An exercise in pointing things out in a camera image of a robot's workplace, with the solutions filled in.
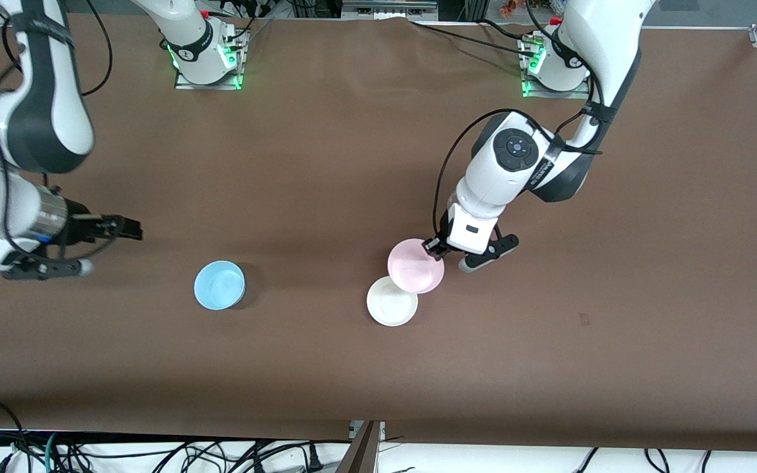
white floor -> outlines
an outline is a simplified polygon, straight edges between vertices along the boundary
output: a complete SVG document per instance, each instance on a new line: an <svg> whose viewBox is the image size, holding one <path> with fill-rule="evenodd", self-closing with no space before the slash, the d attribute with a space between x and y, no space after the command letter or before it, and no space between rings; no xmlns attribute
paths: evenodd
<svg viewBox="0 0 757 473"><path fill-rule="evenodd" d="M250 442L222 443L228 456L239 456L250 447ZM84 451L102 455L124 455L139 452L169 450L179 443L125 443L96 444ZM330 464L343 458L346 444L318 445L319 460ZM383 443L378 454L378 473L397 473L413 467L411 473L574 473L579 469L589 449L562 447L505 447L481 445L439 445L426 443ZM8 447L0 447L0 461L10 453ZM702 450L664 450L673 473L700 473ZM148 473L162 460L163 455L130 459L93 459L94 473ZM166 465L163 473L177 473L185 455L176 455ZM654 452L654 461L660 459ZM276 473L304 463L300 450L277 455L264 462L267 473ZM218 473L214 464L196 461L189 473ZM25 455L13 456L8 473L27 471ZM34 461L34 471L45 471L39 461ZM752 473L757 472L757 453L717 451L709 460L707 473ZM644 459L640 449L600 449L589 464L586 473L655 473Z"/></svg>

brown tabletop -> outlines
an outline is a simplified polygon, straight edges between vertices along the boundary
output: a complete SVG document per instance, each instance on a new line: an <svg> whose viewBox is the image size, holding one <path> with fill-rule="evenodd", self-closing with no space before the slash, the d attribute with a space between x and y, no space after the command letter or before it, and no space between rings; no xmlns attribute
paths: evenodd
<svg viewBox="0 0 757 473"><path fill-rule="evenodd" d="M94 18L71 21L92 87L103 40ZM403 19L275 21L243 90L175 91L150 19L105 21L94 153L51 181L139 219L145 240L117 242L87 279L0 277L0 400L26 427L319 438L375 418L411 441L757 449L745 31L645 30L577 197L520 197L501 219L516 252L473 275L450 258L414 319L388 328L367 288L393 245L432 236L457 134L502 107L553 128L581 102L523 99L510 53ZM238 311L195 302L217 259L247 272Z"/></svg>

blue cup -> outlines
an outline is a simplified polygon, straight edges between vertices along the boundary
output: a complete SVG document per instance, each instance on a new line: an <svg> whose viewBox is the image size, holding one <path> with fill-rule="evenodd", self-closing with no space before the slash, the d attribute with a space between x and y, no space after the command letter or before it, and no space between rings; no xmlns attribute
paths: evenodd
<svg viewBox="0 0 757 473"><path fill-rule="evenodd" d="M244 296L244 273L235 263L213 261L195 278L195 298L210 311L229 309Z"/></svg>

pink cup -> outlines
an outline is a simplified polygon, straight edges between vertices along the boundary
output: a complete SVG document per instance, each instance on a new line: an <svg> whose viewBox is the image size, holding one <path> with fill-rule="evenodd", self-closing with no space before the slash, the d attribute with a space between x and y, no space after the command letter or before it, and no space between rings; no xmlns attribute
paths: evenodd
<svg viewBox="0 0 757 473"><path fill-rule="evenodd" d="M394 246L387 258L387 272L402 290L424 294L442 281L445 264L426 253L423 240L412 238Z"/></svg>

teal cable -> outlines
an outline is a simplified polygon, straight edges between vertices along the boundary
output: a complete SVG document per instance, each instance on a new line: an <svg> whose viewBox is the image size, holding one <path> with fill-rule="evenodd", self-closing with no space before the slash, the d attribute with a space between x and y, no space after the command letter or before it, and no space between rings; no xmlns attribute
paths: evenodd
<svg viewBox="0 0 757 473"><path fill-rule="evenodd" d="M54 445L55 436L57 432L49 435L49 441L45 443L45 473L51 473L51 447Z"/></svg>

